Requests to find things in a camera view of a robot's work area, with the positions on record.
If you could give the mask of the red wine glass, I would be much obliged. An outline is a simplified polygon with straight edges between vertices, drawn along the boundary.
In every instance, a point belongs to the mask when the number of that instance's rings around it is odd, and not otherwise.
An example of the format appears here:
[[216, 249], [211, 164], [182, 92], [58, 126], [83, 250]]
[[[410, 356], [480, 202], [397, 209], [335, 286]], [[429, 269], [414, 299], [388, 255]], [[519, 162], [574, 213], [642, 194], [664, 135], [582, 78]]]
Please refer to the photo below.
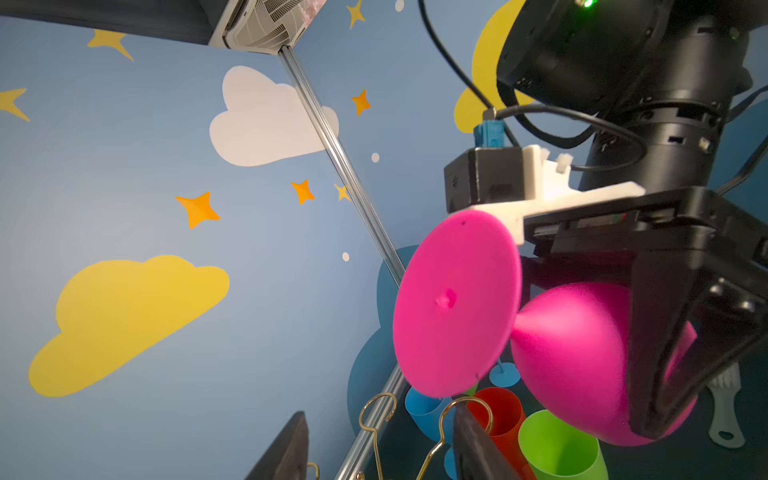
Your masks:
[[474, 397], [482, 400], [492, 411], [490, 439], [522, 479], [535, 480], [518, 441], [520, 427], [526, 419], [520, 399], [513, 392], [500, 387], [479, 390]]

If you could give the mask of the pink wine glass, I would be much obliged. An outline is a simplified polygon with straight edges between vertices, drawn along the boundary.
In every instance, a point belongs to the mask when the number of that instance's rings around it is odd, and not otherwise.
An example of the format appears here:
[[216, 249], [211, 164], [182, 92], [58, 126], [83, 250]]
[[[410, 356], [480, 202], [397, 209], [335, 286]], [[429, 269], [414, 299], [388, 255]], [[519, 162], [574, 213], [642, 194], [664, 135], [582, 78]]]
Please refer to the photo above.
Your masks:
[[510, 351], [557, 418], [612, 445], [646, 445], [630, 427], [629, 288], [571, 283], [523, 302], [522, 272], [494, 216], [470, 210], [438, 225], [413, 255], [395, 305], [394, 351], [408, 383], [432, 398], [453, 396]]

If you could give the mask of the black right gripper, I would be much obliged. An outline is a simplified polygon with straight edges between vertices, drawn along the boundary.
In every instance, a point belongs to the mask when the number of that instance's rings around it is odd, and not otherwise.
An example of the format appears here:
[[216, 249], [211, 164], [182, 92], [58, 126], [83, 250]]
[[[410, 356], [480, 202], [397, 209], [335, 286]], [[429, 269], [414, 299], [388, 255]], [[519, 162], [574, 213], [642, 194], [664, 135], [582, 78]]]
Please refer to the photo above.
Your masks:
[[538, 214], [523, 278], [629, 284], [631, 430], [657, 439], [767, 337], [767, 225], [705, 187]]

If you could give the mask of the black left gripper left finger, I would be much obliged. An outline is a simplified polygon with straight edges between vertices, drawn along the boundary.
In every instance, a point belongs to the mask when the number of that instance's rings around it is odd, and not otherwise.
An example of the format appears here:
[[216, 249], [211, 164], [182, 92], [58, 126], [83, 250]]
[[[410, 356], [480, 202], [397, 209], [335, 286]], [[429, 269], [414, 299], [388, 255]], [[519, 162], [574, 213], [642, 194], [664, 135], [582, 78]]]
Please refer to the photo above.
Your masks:
[[246, 480], [305, 480], [309, 429], [303, 411], [295, 412], [254, 465]]

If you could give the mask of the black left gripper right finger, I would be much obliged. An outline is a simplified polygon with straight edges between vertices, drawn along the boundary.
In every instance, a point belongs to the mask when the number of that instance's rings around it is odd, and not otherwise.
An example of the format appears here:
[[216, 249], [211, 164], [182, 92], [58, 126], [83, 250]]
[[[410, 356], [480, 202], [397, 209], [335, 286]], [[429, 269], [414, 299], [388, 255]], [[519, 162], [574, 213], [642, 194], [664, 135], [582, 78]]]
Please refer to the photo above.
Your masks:
[[459, 480], [520, 480], [474, 416], [463, 404], [455, 407], [452, 434]]

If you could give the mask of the blue wine glass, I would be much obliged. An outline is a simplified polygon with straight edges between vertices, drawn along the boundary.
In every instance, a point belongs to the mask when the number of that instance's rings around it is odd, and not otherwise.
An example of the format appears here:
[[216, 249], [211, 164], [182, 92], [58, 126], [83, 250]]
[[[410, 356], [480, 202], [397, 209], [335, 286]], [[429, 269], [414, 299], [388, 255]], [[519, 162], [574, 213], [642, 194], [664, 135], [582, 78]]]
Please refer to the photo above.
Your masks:
[[495, 387], [510, 388], [521, 380], [521, 375], [514, 363], [498, 359], [496, 365], [490, 370], [488, 378]]
[[451, 397], [432, 398], [411, 387], [405, 397], [405, 409], [418, 427], [430, 440], [440, 440], [439, 421], [442, 412], [453, 401]]

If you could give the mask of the green wine glass back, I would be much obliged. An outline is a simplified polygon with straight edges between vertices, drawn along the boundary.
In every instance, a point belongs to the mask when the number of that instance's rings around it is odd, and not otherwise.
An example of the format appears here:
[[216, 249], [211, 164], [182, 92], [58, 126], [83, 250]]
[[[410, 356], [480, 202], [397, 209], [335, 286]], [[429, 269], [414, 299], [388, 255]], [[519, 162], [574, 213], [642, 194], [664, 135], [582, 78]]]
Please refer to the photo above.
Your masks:
[[609, 479], [598, 439], [548, 410], [537, 411], [524, 420], [518, 442], [538, 480]]

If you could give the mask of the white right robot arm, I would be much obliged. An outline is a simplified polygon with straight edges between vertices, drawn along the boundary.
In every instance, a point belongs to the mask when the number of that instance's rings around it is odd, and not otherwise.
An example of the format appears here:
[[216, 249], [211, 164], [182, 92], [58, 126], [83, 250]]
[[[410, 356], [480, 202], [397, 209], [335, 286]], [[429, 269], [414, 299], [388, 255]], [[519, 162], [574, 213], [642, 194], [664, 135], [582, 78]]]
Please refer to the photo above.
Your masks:
[[526, 280], [631, 291], [629, 424], [660, 438], [695, 396], [767, 335], [767, 227], [709, 189], [763, 1], [527, 1], [497, 64], [521, 124], [588, 124], [580, 189], [632, 181], [636, 198], [538, 215]]

